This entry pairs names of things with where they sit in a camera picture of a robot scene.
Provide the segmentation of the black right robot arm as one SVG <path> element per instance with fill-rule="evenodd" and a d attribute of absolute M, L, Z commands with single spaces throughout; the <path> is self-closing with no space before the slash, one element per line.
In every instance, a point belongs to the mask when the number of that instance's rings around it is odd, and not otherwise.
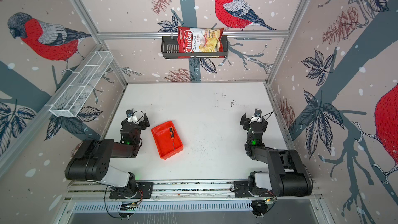
<path fill-rule="evenodd" d="M 251 172 L 248 191 L 254 197 L 305 197 L 313 191 L 313 181 L 298 152 L 293 149 L 276 149 L 265 146 L 263 134 L 267 120 L 256 109 L 252 117 L 244 114 L 239 123 L 247 131 L 245 151 L 254 161 L 267 165 L 267 172 Z"/>

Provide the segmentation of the orange black screwdriver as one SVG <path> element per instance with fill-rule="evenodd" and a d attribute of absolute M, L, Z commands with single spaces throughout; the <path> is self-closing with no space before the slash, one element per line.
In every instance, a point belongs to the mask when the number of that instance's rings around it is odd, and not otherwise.
<path fill-rule="evenodd" d="M 170 136 L 171 136 L 171 142 L 172 142 L 172 145 L 173 145 L 173 150 L 175 150 L 175 142 L 174 142 L 174 140 L 175 140 L 175 135 L 174 135 L 174 129 L 173 129 L 172 127 L 170 127 L 170 128 L 169 128 L 169 131 L 170 131 Z"/>

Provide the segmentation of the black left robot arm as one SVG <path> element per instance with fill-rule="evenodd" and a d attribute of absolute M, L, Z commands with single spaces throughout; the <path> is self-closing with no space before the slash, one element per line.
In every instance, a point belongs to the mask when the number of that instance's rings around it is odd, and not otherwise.
<path fill-rule="evenodd" d="M 150 127 L 142 111 L 128 110 L 121 122 L 121 140 L 83 141 L 65 169 L 65 177 L 72 181 L 91 181 L 108 187 L 112 200 L 150 199 L 153 183 L 139 183 L 132 172 L 111 166 L 112 158 L 136 158 L 143 141 L 141 132 Z"/>

